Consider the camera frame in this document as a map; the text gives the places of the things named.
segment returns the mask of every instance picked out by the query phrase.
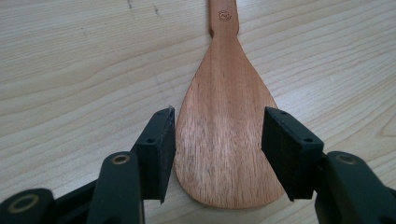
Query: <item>wooden spatula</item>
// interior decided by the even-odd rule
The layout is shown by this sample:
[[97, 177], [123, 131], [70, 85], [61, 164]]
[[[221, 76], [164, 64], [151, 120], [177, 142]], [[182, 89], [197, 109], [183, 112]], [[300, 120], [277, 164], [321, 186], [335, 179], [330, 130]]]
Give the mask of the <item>wooden spatula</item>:
[[237, 39], [235, 0], [209, 0], [213, 37], [177, 121], [175, 168], [195, 200], [220, 208], [266, 205], [283, 194], [261, 151], [271, 93]]

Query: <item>metal ring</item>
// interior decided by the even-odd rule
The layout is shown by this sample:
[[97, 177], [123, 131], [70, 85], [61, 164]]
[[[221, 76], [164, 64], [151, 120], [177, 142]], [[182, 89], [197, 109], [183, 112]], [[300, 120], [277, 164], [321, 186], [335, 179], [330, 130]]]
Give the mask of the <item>metal ring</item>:
[[[28, 200], [31, 199], [32, 201], [30, 201], [28, 204], [26, 204], [25, 206], [22, 207], [18, 207], [18, 203], [20, 203], [23, 200]], [[17, 213], [21, 213], [24, 212], [26, 210], [29, 210], [30, 208], [32, 208], [33, 206], [35, 206], [38, 203], [38, 200], [40, 199], [40, 197], [38, 197], [38, 195], [36, 194], [27, 194], [24, 195], [22, 197], [20, 197], [19, 199], [15, 200], [12, 204], [9, 205], [8, 207], [8, 212], [11, 214], [17, 214]]]
[[343, 154], [337, 155], [335, 158], [338, 161], [341, 161], [341, 162], [349, 164], [349, 165], [355, 165], [357, 163], [355, 158], [352, 158], [350, 156], [343, 155]]
[[118, 155], [116, 157], [113, 157], [111, 159], [111, 162], [115, 165], [120, 165], [124, 164], [125, 162], [129, 161], [129, 156], [128, 155]]

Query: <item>clamp jaw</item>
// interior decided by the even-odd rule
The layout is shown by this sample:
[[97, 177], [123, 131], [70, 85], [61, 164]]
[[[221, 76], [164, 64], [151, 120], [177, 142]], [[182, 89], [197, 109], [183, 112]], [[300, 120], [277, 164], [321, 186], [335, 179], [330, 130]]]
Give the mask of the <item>clamp jaw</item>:
[[0, 204], [2, 224], [144, 223], [143, 200], [163, 203], [176, 153], [175, 109], [156, 112], [131, 151], [108, 156], [97, 180], [54, 200], [28, 189]]

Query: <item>table surface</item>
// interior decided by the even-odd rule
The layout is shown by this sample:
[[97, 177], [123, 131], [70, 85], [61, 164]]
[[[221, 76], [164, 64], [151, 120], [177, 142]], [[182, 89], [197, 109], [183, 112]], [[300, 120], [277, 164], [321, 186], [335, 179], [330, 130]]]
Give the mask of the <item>table surface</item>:
[[[239, 41], [273, 94], [325, 142], [396, 188], [396, 1], [237, 1]], [[178, 115], [211, 41], [206, 0], [0, 2], [0, 201], [55, 198], [129, 150], [156, 111]], [[316, 223], [314, 201], [222, 210], [172, 173], [147, 223]]]

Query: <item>screw hole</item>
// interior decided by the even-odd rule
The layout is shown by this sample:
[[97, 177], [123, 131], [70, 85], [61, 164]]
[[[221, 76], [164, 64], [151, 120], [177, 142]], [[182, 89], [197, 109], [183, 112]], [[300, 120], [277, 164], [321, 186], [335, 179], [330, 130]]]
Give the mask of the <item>screw hole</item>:
[[155, 139], [148, 138], [148, 139], [146, 140], [146, 142], [148, 142], [148, 143], [153, 143], [153, 142], [155, 142]]

